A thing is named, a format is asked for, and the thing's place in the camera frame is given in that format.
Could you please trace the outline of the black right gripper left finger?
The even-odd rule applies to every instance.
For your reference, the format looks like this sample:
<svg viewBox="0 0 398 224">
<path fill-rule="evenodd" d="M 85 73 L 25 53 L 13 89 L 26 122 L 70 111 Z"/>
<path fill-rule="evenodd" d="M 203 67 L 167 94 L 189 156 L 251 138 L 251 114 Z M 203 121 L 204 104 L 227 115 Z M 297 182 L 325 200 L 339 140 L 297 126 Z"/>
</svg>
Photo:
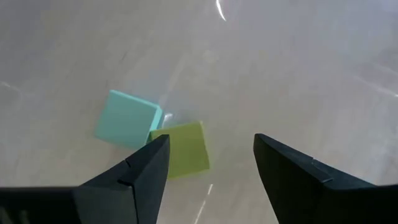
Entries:
<svg viewBox="0 0 398 224">
<path fill-rule="evenodd" d="M 169 171 L 163 134 L 74 191 L 82 224 L 156 224 Z"/>
</svg>

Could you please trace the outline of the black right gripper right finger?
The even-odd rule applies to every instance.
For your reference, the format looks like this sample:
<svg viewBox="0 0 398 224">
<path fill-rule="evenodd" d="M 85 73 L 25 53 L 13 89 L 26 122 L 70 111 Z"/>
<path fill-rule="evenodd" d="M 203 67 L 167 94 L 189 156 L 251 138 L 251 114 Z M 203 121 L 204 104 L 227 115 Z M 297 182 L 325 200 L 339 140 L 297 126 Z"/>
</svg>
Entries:
<svg viewBox="0 0 398 224">
<path fill-rule="evenodd" d="M 265 134 L 253 143 L 259 176 L 279 224 L 315 224 L 323 184 L 332 178 L 313 158 Z"/>
</svg>

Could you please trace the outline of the lime green foam cube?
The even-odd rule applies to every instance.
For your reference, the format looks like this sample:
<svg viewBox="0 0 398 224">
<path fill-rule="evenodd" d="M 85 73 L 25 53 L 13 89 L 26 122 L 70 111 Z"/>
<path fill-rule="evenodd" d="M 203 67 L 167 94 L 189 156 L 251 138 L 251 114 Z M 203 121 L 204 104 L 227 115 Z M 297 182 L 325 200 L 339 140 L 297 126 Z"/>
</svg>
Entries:
<svg viewBox="0 0 398 224">
<path fill-rule="evenodd" d="M 152 141 L 163 134 L 169 135 L 170 142 L 169 179 L 210 168 L 201 121 L 153 130 L 149 139 Z"/>
</svg>

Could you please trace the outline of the teal foam cube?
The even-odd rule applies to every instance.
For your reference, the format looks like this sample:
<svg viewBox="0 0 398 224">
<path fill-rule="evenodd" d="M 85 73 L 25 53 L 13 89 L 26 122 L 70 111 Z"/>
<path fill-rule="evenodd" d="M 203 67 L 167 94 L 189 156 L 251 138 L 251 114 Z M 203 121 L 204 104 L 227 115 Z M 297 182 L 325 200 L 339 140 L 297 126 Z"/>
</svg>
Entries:
<svg viewBox="0 0 398 224">
<path fill-rule="evenodd" d="M 110 90 L 95 127 L 95 137 L 120 146 L 139 149 L 162 120 L 159 105 Z"/>
</svg>

